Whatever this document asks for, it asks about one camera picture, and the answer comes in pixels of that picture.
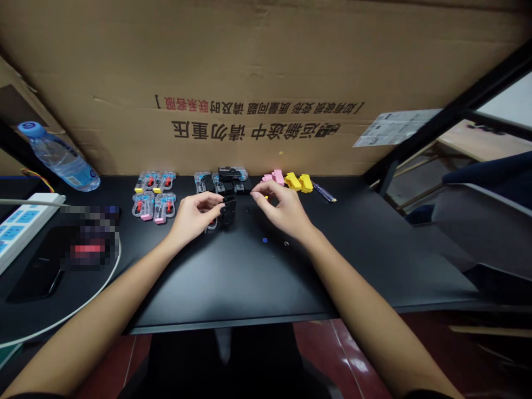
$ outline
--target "phone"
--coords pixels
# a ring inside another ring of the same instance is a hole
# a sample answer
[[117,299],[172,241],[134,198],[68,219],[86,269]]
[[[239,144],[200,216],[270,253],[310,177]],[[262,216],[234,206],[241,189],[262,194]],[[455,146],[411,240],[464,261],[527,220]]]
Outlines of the phone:
[[79,226],[50,229],[35,256],[6,298],[9,303],[43,299],[53,294],[63,271],[61,259],[79,236]]

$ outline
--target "cardboard box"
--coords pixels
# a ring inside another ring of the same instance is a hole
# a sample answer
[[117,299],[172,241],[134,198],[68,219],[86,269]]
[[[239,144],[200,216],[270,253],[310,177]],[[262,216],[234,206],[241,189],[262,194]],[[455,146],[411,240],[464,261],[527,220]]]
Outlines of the cardboard box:
[[379,114],[446,106],[530,37],[529,11],[507,0],[4,0],[0,46],[100,173],[359,175],[392,148],[352,148]]
[[[50,133],[74,146],[65,130],[36,97],[36,92],[24,81],[20,73],[0,57],[0,118],[15,131],[17,125],[22,122],[39,122]],[[24,165],[0,150],[0,176],[21,175],[23,167]]]

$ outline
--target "power strip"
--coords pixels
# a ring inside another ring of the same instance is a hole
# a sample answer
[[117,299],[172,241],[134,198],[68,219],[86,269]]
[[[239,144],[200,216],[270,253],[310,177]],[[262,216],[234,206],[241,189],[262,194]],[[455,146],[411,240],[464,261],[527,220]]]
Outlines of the power strip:
[[[62,204],[65,199],[65,196],[57,193],[37,193],[32,195],[29,201]],[[58,209],[57,206],[24,204],[0,224],[0,274],[7,269]]]

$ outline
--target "black pants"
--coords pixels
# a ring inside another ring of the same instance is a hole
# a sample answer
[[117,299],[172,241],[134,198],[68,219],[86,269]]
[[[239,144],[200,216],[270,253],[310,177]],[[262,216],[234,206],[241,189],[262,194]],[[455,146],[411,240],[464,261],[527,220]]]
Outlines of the black pants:
[[303,369],[291,324],[234,328],[227,366],[214,330],[154,334],[144,390],[146,397],[329,397]]

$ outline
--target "bottle label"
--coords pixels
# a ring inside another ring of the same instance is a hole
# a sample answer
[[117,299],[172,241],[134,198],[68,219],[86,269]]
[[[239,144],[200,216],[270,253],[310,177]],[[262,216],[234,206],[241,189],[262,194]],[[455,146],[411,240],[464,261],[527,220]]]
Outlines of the bottle label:
[[73,187],[88,186],[96,179],[96,172],[89,166],[76,173],[75,175],[63,176],[63,179]]

